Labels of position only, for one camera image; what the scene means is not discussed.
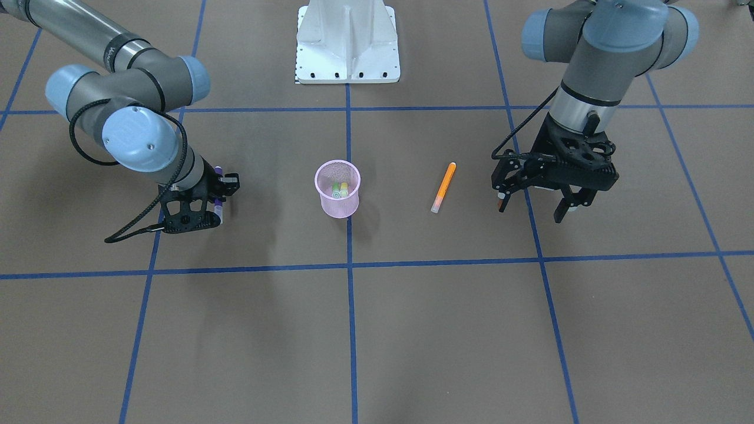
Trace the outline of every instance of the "pen holder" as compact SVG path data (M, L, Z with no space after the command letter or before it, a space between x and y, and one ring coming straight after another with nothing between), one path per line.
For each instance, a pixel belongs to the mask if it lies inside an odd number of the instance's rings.
M333 186L348 184L346 195L339 191L339 197L333 197ZM359 186L361 175L356 167L347 161L335 160L324 163L314 175L314 187L320 195L320 203L325 214L333 218L347 218L359 207Z

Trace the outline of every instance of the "purple marker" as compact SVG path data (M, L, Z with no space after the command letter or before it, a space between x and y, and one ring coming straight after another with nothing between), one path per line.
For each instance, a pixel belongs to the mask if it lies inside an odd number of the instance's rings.
M215 167L215 173L222 177L222 168ZM222 224L222 202L218 198L215 199L215 215L220 217L220 223Z

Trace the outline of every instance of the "orange marker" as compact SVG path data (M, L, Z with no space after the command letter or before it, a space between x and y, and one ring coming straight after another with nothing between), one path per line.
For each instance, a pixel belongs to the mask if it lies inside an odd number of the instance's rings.
M440 205L443 203L443 199L445 198L445 193L448 191L448 186L450 185L450 180L453 178L453 174L455 173L455 162L450 162L448 165L448 170L445 171L445 177L443 178L443 183L440 184L440 189L437 190L437 197L434 198L434 204L432 205L432 212L437 213L440 211Z

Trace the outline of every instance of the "floor tile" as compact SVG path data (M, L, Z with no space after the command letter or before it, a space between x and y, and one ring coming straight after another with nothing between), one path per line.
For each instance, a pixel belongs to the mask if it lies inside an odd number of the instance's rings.
M527 115L516 111L516 124ZM520 132L522 149L530 149L542 119L537 117ZM560 192L531 190L544 255L713 250L661 114L656 109L621 109L606 132L617 147L612 159L620 179L609 191L597 193L591 206L555 224ZM516 194L509 204L523 201Z
M752 104L754 23L746 8L730 2L686 0L678 3L699 20L697 47L667 71L652 74L663 104Z
M746 422L754 349L717 258L554 263L581 422Z
M130 424L350 422L345 270L156 276Z
M666 109L720 248L754 249L754 109Z
M0 281L0 420L117 422L144 281Z
M538 264L354 270L359 422L570 422Z
M400 81L353 84L353 106L503 104L482 2L385 4L395 9Z
M103 0L88 2L88 4L129 31L146 38L165 54L177 56L192 53L201 6L199 0L191 0L190 2L169 0L167 2L150 3L148 7L137 2L116 5ZM177 9L185 11L183 13L191 18L181 20L165 18L174 14ZM52 110L52 106L44 96L44 86L53 72L72 63L89 66L102 75L107 73L99 61L89 60L74 48L55 38L51 33L44 31L34 50L29 68L23 77L13 109Z
M726 257L725 263L728 264L743 307L751 320L754 318L754 256Z
M58 115L12 115L5 122L0 273L146 269L154 237L104 239L155 198L157 185L124 167L85 161L67 129ZM112 160L85 134L79 139L93 157ZM139 224L156 221L153 211Z
M345 158L345 113L187 113L184 122L196 151L238 172L241 188L220 227L164 235L158 268L346 261L346 221L322 211L314 188L321 164Z
M16 79L21 72L23 62L34 41L36 28L28 23L21 22L10 15L0 16L0 108L5 110L8 104Z
M489 154L507 127L504 112L355 112L352 119L362 176L355 261L536 257L526 204L501 215L490 186ZM433 214L451 161L455 176Z
M212 92L197 107L344 107L343 84L295 84L296 22L308 2L208 2L197 57Z

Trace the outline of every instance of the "grid line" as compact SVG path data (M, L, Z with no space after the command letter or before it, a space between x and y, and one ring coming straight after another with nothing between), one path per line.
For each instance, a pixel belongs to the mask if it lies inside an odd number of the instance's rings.
M351 161L351 85L345 85L345 160ZM348 269L348 329L351 346L351 424L359 424L358 369L356 353L356 302L354 300L353 220L346 224L346 266Z
M479 106L353 106L352 112L420 112L441 110L533 110L535 105L479 105ZM663 109L754 109L754 104L740 105L663 105ZM659 109L658 105L620 105L619 109ZM257 112L344 112L344 106L332 107L214 107L214 108L185 108L185 113L257 113ZM56 115L54 110L8 110L8 115Z
M196 57L197 49L199 47L199 37L201 36L201 27L204 22L204 11L207 6L207 0L202 0L201 7L199 9L199 17L196 25L196 33L194 35L194 44L192 47L192 56ZM183 122L185 116L186 107L182 107L178 116L178 122ZM160 211L158 222L161 222L164 218L164 214ZM139 358L139 348L141 346L141 336L144 329L144 320L146 319L146 309L149 304L149 293L152 289L152 279L155 275L155 264L157 262L157 255L160 248L160 235L161 232L155 232L155 238L152 243L152 255L149 259L149 269L147 271L146 282L144 284L144 294L142 296L142 304L139 309L139 320L136 324L136 334L133 338L133 350L131 351L131 360L128 366L128 374L126 378L126 387L123 393L123 403L121 404L121 415L118 420L118 424L126 423L126 416L128 414L128 404L131 395L131 389L133 387L133 377L136 373L136 362Z
M754 250L728 250L718 252L675 252L675 253L634 253L615 255L590 255L573 257L542 257L545 263L571 262L599 262L626 260L668 260L704 257L754 257ZM498 259L469 259L469 260L413 260L413 261L384 261L384 262L354 262L354 269L369 268L400 268L400 267L429 267L429 266L476 266L476 265L510 265L515 263L538 263L539 257L498 258ZM219 268L184 268L184 269L132 269L124 271L84 271L84 272L38 272L23 274L0 274L0 281L8 280L44 280L56 278L101 278L101 277L133 277L153 275L191 275L191 274L232 274L252 272L282 272L282 271L317 271L322 269L347 269L347 263L318 263L311 265L270 265L270 266L233 266Z
M663 104L660 101L660 97L657 95L657 90L654 88L654 84L652 83L652 80L649 77L649 74L647 74L646 78L647 78L647 82L649 83L649 89L652 91L652 95L654 96L654 101L657 102L657 105L659 106L660 114L662 115L665 128L667 129L667 133L670 136L670 142L673 143L673 148L676 150L676 156L678 156L678 160L681 164L681 168L683 169L683 174L686 177L686 181L688 182L689 188L691 188L691 194L694 195L694 200L697 202L697 206L699 208L699 212L701 213L702 219L704 221L704 225L707 229L707 232L710 234L710 239L712 240L713 246L715 247L715 252L717 253L717 257L720 260L720 265L722 266L722 270L725 273L725 278L728 279L728 285L731 287L733 296L736 299L736 303L738 304L738 309L741 313L741 317L743 318L743 322L746 324L746 328L749 330L749 336L751 337L752 341L754 341L754 327L752 327L752 322L749 319L749 314L746 312L746 307L744 306L743 300L741 299L741 296L738 293L736 282L733 279L733 275L731 275L731 270L728 268L728 263L725 261L725 256L722 255L720 244L717 241L717 237L715 236L715 232L713 231L710 219L707 216L706 211L704 210L704 205L702 204L701 197L699 196L699 192L697 191L697 187L696 185L694 185L694 181L691 178L691 172L688 170L688 167L686 166L686 161L684 160L683 154L681 153L681 148L678 144L678 140L676 139L676 135L673 133L673 128L670 126L670 121L668 121L667 115L665 113L665 108L663 107Z
M37 48L37 43L39 42L39 37L42 34L42 30L37 29L36 34L34 34L34 40L32 41L32 45L29 46L29 53L26 54L26 59L23 61L23 65L21 65L21 70L18 72L18 78L16 78L16 83L13 86L13 90L11 91L11 96L8 98L8 104L5 105L5 110L0 116L0 131L2 131L2 128L5 126L5 121L8 119L8 115L10 115L11 107L13 107L13 102L16 100L16 95L18 94L18 89L21 87L21 81L23 80L23 76L26 74L26 69L29 67L29 62L32 60L32 55L34 54L34 50Z
M510 108L510 101L508 99L507 94L507 88L505 85L505 76L503 74L503 66L500 61L500 53L498 51L498 43L495 37L495 29L492 25L492 15L489 11L489 3L487 0L484 0L484 8L487 15L487 25L489 26L489 35L490 39L492 41L492 50L495 52L495 62L498 67L498 76L500 78L500 86L503 91L503 101L505 102L505 111L507 113L508 117L508 124L510 126L510 129L513 130L515 128L515 124L513 123L513 113L511 112ZM519 145L518 145L518 139L514 135L513 136L513 146L516 150L516 152L519 152ZM571 408L571 416L573 419L574 424L578 424L578 410L576 408L576 400L573 395L573 388L571 387L571 377L568 369L568 362L566 360L566 353L563 348L562 344L562 338L560 336L560 328L558 325L558 318L557 313L555 311L555 303L553 301L552 293L550 292L550 279L547 277L547 267L545 266L545 262L543 260L544 255L542 254L542 246L539 239L539 232L537 230L537 222L534 216L534 208L532 207L532 200L529 197L529 191L528 189L524 189L524 197L526 199L526 207L529 209L529 222L532 226L532 235L534 237L534 243L537 249L537 260L539 262L539 269L542 275L542 284L544 285L544 292L547 296L547 306L550 310L550 320L552 321L553 325L553 333L555 336L555 343L558 349L558 356L560 359L560 367L562 369L563 373L563 381L565 383L565 390L566 394L568 395L569 400L569 406Z

